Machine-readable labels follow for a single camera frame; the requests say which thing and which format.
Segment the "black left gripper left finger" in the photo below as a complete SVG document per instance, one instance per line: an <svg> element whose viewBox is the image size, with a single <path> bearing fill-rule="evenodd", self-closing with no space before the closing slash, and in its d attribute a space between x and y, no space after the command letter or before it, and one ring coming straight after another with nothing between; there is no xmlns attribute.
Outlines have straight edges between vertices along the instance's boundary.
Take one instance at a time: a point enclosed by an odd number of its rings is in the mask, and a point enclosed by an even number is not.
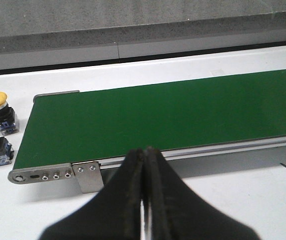
<svg viewBox="0 0 286 240"><path fill-rule="evenodd" d="M92 200L47 227L40 239L140 239L143 158L143 150L131 150L112 179Z"/></svg>

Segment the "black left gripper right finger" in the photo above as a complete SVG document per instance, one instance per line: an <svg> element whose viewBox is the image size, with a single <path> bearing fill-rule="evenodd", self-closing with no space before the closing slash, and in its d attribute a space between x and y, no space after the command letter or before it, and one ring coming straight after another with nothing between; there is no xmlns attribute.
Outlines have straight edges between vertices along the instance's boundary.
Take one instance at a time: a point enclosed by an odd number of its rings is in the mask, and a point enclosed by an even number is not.
<svg viewBox="0 0 286 240"><path fill-rule="evenodd" d="M144 151L148 240L258 240L258 234L193 192L155 148Z"/></svg>

